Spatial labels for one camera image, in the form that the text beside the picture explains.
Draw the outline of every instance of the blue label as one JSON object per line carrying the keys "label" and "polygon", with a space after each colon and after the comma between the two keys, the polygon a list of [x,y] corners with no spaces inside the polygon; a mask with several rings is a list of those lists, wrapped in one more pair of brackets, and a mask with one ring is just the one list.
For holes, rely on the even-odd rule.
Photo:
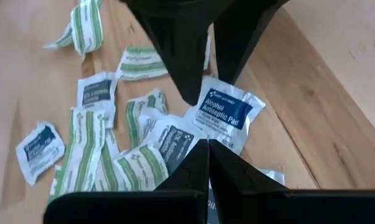
{"label": "blue label", "polygon": [[213,88],[210,88],[200,106],[201,111],[240,130],[251,109],[252,106],[248,103]]}
{"label": "blue label", "polygon": [[55,139],[55,135],[52,133],[52,130],[50,130],[50,127],[45,126],[38,136],[24,147],[27,161],[35,159],[53,139]]}

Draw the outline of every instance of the white paper wrapper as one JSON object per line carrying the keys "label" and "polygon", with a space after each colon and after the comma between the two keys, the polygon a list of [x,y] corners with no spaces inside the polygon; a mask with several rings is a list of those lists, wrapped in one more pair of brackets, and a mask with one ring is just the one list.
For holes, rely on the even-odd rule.
{"label": "white paper wrapper", "polygon": [[115,89],[117,79],[114,73],[100,72],[78,80],[77,107],[88,111],[105,110],[105,126],[112,128],[115,116]]}
{"label": "white paper wrapper", "polygon": [[199,101],[184,118],[240,155],[249,134],[250,123],[265,103],[255,95],[216,78],[204,77]]}
{"label": "white paper wrapper", "polygon": [[34,185],[38,176],[64,155],[64,143],[53,124],[38,122],[16,146],[16,154],[24,178]]}
{"label": "white paper wrapper", "polygon": [[102,149],[95,177],[95,191],[126,191],[126,183],[115,167],[113,160],[123,157],[128,151],[119,152],[113,130],[106,130],[106,143]]}
{"label": "white paper wrapper", "polygon": [[57,50],[74,43],[74,49],[82,58],[85,53],[94,51],[102,45],[103,31],[100,20],[102,0],[81,0],[71,11],[71,22],[63,35],[45,49]]}
{"label": "white paper wrapper", "polygon": [[113,161],[131,191],[154,190],[168,178],[163,158],[152,142],[144,142]]}
{"label": "white paper wrapper", "polygon": [[[208,35],[203,70],[209,66],[210,51],[211,37]],[[167,68],[154,47],[128,46],[121,56],[116,71],[117,78],[128,81],[154,78],[165,74],[168,74]]]}
{"label": "white paper wrapper", "polygon": [[130,134],[130,146],[132,149],[138,147],[143,140],[142,131],[138,125],[138,118],[142,108],[156,108],[162,113],[167,113],[165,95],[159,88],[155,88],[146,96],[128,100],[125,118]]}
{"label": "white paper wrapper", "polygon": [[55,170],[49,201],[71,193],[91,191],[105,144],[105,111],[71,109],[69,143],[62,168]]}

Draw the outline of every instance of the green striped wrapper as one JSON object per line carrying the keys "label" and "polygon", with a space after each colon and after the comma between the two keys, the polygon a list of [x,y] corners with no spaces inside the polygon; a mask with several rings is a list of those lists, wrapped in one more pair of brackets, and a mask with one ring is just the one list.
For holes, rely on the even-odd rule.
{"label": "green striped wrapper", "polygon": [[118,169],[112,162],[114,159],[121,158],[128,151],[119,152],[116,143],[114,131],[106,130],[106,143],[102,149],[102,155],[95,178],[96,191],[125,191],[126,183],[123,180]]}
{"label": "green striped wrapper", "polygon": [[71,22],[63,35],[53,43],[44,46],[46,49],[59,49],[74,43],[75,50],[84,56],[85,53],[98,49],[103,40],[100,6],[102,0],[83,0],[72,9]]}
{"label": "green striped wrapper", "polygon": [[139,146],[143,140],[141,136],[143,130],[140,130],[142,127],[139,127],[138,125],[138,117],[142,107],[144,106],[156,108],[162,113],[167,113],[165,96],[158,88],[154,89],[146,96],[129,100],[126,105],[125,118],[130,135],[131,149]]}
{"label": "green striped wrapper", "polygon": [[160,152],[149,142],[114,161],[130,191],[154,190],[168,178]]}
{"label": "green striped wrapper", "polygon": [[49,201],[70,192],[90,191],[105,144],[104,111],[70,111],[69,143],[62,168],[55,172]]}

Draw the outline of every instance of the white packet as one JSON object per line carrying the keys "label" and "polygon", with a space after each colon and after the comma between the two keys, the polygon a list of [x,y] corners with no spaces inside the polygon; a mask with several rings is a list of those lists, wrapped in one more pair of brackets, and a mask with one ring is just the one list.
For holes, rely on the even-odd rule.
{"label": "white packet", "polygon": [[150,191],[168,178],[163,158],[152,142],[144,142],[113,161],[128,191]]}
{"label": "white packet", "polygon": [[[203,70],[209,65],[211,36],[207,36]],[[168,74],[167,68],[154,47],[128,46],[121,56],[116,76],[121,80],[136,81]]]}
{"label": "white packet", "polygon": [[204,77],[199,101],[184,118],[237,155],[243,150],[250,123],[265,103],[255,95],[216,78]]}
{"label": "white packet", "polygon": [[64,155],[64,143],[53,124],[37,127],[16,146],[17,159],[26,181],[33,186],[38,176]]}
{"label": "white packet", "polygon": [[95,191],[125,191],[126,183],[115,167],[113,160],[119,159],[128,151],[119,152],[114,131],[106,130],[106,142],[102,149],[95,177]]}
{"label": "white packet", "polygon": [[143,137],[140,135],[141,130],[138,125],[138,117],[142,108],[145,107],[156,108],[162,113],[168,113],[165,95],[159,88],[155,88],[146,96],[128,100],[125,118],[130,134],[131,149],[138,147],[142,143]]}
{"label": "white packet", "polygon": [[91,191],[105,144],[105,111],[74,108],[70,115],[70,140],[59,172],[55,194]]}
{"label": "white packet", "polygon": [[117,79],[114,73],[100,72],[78,80],[77,107],[88,111],[105,110],[105,126],[112,128],[115,116],[115,89]]}
{"label": "white packet", "polygon": [[200,129],[172,114],[153,108],[143,108],[139,127],[144,141],[154,142],[171,174],[200,139],[207,139]]}

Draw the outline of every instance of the wooden floor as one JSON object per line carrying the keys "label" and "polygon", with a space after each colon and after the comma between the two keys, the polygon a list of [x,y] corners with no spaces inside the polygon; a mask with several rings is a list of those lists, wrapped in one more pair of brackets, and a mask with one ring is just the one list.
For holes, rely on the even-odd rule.
{"label": "wooden floor", "polygon": [[[114,71],[123,49],[150,42],[129,10],[116,0],[101,8],[103,45],[81,63],[72,47],[50,51],[76,2],[0,1],[0,223],[40,223],[53,169],[30,187],[15,146],[36,121],[49,121],[68,142],[69,109],[77,80]],[[212,55],[211,66],[215,58]],[[375,188],[375,130],[330,69],[282,9],[274,17],[236,85],[267,106],[250,127],[242,157],[279,170],[290,188]],[[119,82],[116,136],[129,148],[125,106],[130,98],[160,87],[170,113],[183,102],[169,77]]]}

